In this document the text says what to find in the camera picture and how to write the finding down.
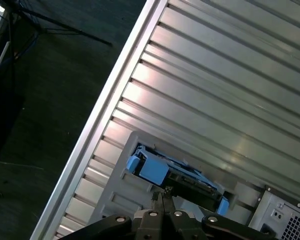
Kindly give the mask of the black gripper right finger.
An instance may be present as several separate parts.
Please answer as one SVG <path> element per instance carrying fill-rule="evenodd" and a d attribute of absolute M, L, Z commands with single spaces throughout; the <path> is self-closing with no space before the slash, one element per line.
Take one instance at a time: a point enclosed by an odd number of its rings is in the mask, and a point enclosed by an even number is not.
<path fill-rule="evenodd" d="M 164 194 L 164 210 L 178 240 L 275 240 L 272 233 L 263 233 L 216 213 L 200 221 L 184 210 L 177 210 L 173 197 Z"/>

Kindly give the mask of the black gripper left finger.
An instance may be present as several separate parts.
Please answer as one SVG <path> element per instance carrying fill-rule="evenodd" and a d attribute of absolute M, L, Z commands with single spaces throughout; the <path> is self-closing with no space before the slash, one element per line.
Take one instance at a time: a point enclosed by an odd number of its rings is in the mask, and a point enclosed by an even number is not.
<path fill-rule="evenodd" d="M 163 193 L 154 192 L 151 209 L 136 212 L 131 218 L 113 214 L 83 227 L 63 240 L 160 240 L 164 220 Z"/>

